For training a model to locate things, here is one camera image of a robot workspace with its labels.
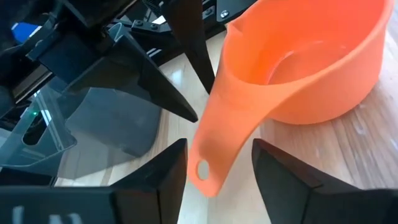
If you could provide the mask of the monitor with blue screen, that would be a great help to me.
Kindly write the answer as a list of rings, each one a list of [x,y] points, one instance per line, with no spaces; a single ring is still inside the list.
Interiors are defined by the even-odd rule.
[[[11,30],[14,38],[18,44],[25,42],[28,38],[34,35],[41,26],[29,24],[25,22],[15,23]]]

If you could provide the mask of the orange plastic measuring cup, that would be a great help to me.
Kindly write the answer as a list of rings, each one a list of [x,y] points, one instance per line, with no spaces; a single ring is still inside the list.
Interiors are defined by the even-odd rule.
[[[257,0],[228,23],[188,177],[218,195],[268,118],[315,124],[360,104],[378,81],[394,0]]]

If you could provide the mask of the grey translucent plastic basket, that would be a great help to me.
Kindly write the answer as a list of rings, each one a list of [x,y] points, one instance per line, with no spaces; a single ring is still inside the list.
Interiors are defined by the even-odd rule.
[[[151,149],[161,108],[118,90],[64,88],[56,79],[34,93],[0,144],[0,167],[77,179]]]

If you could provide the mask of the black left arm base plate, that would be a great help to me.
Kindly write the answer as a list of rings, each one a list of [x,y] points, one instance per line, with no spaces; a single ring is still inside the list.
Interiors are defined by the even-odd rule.
[[[257,0],[216,0],[216,20],[226,24],[239,17]]]

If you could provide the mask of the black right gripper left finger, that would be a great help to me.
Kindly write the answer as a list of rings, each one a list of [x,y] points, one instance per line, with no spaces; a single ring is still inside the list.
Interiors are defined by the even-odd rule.
[[[187,180],[187,139],[111,185],[115,224],[177,224]]]

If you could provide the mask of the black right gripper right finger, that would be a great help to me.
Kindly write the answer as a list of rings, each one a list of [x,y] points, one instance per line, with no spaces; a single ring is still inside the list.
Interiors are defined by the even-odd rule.
[[[372,224],[362,191],[262,139],[252,166],[272,224]]]

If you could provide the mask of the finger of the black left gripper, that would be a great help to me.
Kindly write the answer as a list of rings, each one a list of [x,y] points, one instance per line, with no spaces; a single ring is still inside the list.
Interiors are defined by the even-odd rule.
[[[215,74],[206,47],[202,1],[163,0],[160,9],[201,84],[210,93]]]
[[[191,122],[198,116],[184,96],[130,35],[84,35],[53,30],[29,52],[66,82],[66,91],[114,89],[151,102]]]

